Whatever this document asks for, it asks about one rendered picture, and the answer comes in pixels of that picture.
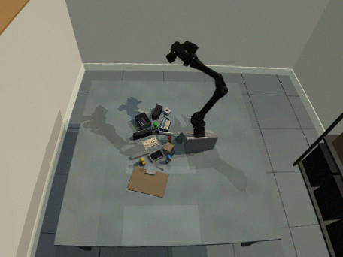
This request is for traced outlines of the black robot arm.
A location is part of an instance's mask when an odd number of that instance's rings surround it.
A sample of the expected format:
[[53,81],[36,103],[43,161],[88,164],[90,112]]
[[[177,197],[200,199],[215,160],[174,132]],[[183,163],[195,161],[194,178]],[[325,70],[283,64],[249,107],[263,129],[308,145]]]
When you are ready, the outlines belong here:
[[[175,53],[179,53],[183,50],[181,44],[176,41],[172,46],[171,50]],[[223,76],[218,74],[216,71],[211,70],[210,68],[206,67],[205,65],[200,62],[198,56],[196,55],[196,51],[198,47],[194,44],[189,42],[189,45],[186,49],[186,52],[181,54],[181,60],[184,61],[183,66],[190,66],[191,68],[195,68],[206,73],[209,77],[214,78],[215,81],[215,91],[212,98],[208,101],[208,103],[199,111],[193,114],[190,122],[193,125],[193,133],[196,138],[205,137],[205,125],[206,122],[203,120],[205,118],[206,113],[217,103],[218,99],[222,98],[227,92],[228,89],[226,88],[226,84],[223,80]]]

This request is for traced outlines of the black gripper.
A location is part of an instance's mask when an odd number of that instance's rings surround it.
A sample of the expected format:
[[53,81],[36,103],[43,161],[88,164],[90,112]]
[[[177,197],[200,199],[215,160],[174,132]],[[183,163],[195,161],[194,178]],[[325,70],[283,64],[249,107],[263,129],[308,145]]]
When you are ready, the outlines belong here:
[[189,45],[189,41],[186,41],[184,44],[182,44],[181,46],[183,47],[183,50],[181,50],[179,53],[174,53],[174,52],[170,49],[171,52],[170,52],[168,55],[166,55],[166,58],[167,58],[168,62],[169,62],[169,63],[173,63],[173,61],[175,61],[175,59],[177,58],[177,56],[178,56],[179,59],[181,59],[181,54],[184,53],[184,52],[186,52],[185,50],[187,49],[188,45]]

